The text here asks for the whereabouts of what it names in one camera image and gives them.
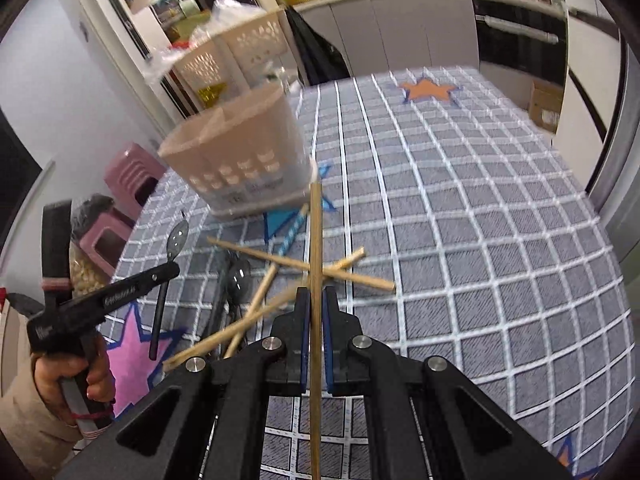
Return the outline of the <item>person's left hand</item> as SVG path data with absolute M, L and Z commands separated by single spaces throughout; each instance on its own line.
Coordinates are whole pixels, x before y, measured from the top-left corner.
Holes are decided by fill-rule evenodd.
M 71 354 L 35 355 L 34 382 L 40 398 L 52 414 L 67 425 L 75 426 L 75 419 L 63 396 L 62 378 L 74 378 L 89 370 L 88 399 L 101 403 L 111 403 L 115 399 L 115 379 L 106 353 L 106 342 L 100 334 L 94 337 L 94 350 L 96 357 L 91 362 Z

